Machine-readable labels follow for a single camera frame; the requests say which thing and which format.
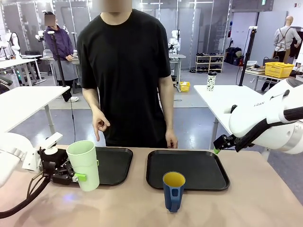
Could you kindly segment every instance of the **mug handle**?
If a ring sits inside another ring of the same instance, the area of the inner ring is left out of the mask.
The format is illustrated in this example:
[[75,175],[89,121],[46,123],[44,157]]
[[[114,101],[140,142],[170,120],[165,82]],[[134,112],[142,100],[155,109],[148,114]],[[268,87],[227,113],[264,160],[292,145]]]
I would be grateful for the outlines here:
[[[177,196],[172,195],[172,190],[176,189],[178,191]],[[178,204],[180,201],[180,188],[169,188],[170,192],[170,200],[171,200],[171,209],[170,212],[177,212],[178,211]]]

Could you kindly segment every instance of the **black t-shirt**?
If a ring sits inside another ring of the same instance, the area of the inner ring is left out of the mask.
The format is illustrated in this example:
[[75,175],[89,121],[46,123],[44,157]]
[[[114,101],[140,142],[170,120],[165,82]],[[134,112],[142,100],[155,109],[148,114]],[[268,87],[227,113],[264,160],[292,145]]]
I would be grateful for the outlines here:
[[159,78],[170,76],[168,41],[160,21],[133,9],[120,25],[100,16],[78,38],[83,88],[99,88],[100,109],[110,122],[107,143],[153,147],[165,139]]

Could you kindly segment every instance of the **shoe rack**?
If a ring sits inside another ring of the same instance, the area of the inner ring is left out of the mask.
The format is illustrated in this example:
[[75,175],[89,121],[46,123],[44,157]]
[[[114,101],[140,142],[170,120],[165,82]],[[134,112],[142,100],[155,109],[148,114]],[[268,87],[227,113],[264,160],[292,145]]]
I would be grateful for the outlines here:
[[[213,60],[220,59],[220,62],[212,62]],[[223,62],[224,62],[224,55],[215,55],[215,56],[196,56],[196,73],[197,72],[211,72],[211,71],[219,71],[222,72],[223,69]],[[220,68],[217,69],[211,69],[212,66],[219,65]]]

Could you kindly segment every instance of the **light green cup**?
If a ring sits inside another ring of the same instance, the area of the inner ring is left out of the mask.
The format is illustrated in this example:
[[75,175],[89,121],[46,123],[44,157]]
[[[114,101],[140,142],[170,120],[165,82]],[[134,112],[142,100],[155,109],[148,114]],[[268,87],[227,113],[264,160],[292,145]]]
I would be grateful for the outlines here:
[[96,189],[100,182],[95,144],[88,140],[78,141],[69,145],[66,153],[79,176],[80,188],[85,192]]

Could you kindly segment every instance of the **gray apron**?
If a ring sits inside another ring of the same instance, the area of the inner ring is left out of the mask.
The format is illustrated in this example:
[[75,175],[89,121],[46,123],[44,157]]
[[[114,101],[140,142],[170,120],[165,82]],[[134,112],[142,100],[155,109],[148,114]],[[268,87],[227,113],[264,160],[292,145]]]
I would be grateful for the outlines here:
[[[76,71],[74,69],[73,63],[71,63],[69,61],[61,61],[61,65],[62,65],[64,80],[68,81],[68,80],[73,80],[73,79],[78,78],[78,76],[76,74]],[[54,67],[54,70],[55,70],[54,73],[55,73],[55,76],[56,76],[57,80],[61,80],[61,76],[60,76],[57,61],[54,61],[53,67]]]

